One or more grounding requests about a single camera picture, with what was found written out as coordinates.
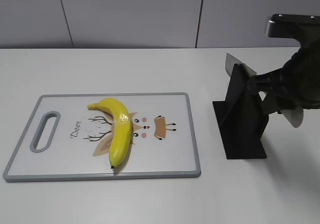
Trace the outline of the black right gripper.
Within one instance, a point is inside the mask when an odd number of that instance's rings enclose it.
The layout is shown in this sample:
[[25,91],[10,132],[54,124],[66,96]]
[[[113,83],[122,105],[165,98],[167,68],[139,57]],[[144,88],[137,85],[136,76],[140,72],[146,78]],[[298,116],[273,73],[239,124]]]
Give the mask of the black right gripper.
[[320,108],[320,45],[301,47],[283,67],[253,75],[246,83],[250,93],[263,92],[260,113]]

